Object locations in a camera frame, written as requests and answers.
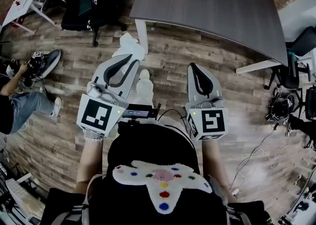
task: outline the blue dot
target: blue dot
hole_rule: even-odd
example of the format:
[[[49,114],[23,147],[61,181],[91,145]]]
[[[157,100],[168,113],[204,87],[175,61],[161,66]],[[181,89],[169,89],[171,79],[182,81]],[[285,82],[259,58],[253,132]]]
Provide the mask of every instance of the blue dot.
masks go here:
[[[167,203],[163,203],[159,205],[159,208],[162,210],[167,210],[169,208],[169,205]]]

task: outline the gray table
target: gray table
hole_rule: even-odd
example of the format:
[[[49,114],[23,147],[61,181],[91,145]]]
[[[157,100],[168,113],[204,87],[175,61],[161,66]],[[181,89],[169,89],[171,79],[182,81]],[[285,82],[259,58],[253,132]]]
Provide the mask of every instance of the gray table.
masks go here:
[[[187,27],[242,44],[274,60],[241,68],[243,73],[273,65],[287,66],[283,30],[273,0],[135,0],[135,19],[146,54],[146,21]]]

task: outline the white embroidered patch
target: white embroidered patch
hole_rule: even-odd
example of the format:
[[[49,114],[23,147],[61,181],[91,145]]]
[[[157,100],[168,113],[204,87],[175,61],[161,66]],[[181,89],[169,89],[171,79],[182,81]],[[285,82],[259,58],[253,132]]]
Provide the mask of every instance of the white embroidered patch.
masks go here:
[[[155,209],[161,214],[166,215],[173,211],[182,189],[212,192],[205,178],[186,165],[156,165],[136,160],[131,164],[135,168],[117,166],[113,170],[113,178],[123,185],[146,185]]]

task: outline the person's arm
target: person's arm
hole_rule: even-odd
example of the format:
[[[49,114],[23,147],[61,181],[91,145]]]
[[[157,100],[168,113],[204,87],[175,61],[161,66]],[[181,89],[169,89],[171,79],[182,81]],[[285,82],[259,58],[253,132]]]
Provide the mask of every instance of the person's arm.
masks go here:
[[[29,68],[28,64],[22,64],[18,73],[9,81],[8,84],[4,85],[0,91],[0,95],[9,96],[10,93],[15,89],[20,77]]]
[[[102,151],[103,140],[93,141],[85,137],[74,193],[86,194],[88,184],[92,177],[102,173]]]
[[[228,197],[228,202],[237,202],[236,198],[229,191],[228,176],[221,162],[221,154],[217,140],[202,141],[203,172],[204,177],[208,175],[216,179]]]

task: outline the yellow dot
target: yellow dot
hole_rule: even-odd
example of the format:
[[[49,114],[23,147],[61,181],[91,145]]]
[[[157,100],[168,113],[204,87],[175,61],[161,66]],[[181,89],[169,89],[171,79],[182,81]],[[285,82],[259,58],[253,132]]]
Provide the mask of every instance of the yellow dot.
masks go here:
[[[166,183],[166,182],[161,182],[160,183],[160,186],[162,187],[162,188],[167,188],[168,187],[168,183]]]

